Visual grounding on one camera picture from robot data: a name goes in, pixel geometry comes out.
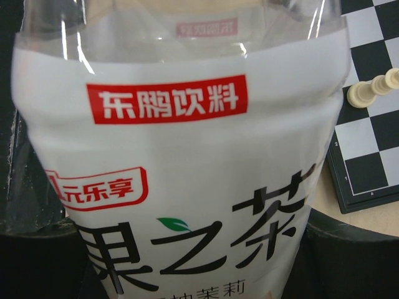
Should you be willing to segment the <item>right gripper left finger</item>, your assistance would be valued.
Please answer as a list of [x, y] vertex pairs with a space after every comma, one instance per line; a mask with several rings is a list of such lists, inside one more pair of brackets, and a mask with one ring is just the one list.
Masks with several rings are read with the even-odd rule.
[[1, 298], [105, 298], [74, 223], [1, 234]]

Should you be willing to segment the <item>orange label tea bottle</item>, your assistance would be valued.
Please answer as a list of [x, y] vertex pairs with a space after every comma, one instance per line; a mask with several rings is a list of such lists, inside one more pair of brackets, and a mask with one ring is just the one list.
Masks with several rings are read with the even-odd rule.
[[339, 1], [25, 1], [12, 100], [109, 298], [281, 298], [343, 104]]

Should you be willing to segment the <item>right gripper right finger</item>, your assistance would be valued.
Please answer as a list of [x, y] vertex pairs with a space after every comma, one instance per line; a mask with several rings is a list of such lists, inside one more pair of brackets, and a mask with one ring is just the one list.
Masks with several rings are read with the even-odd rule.
[[398, 237], [311, 210], [283, 298], [398, 298]]

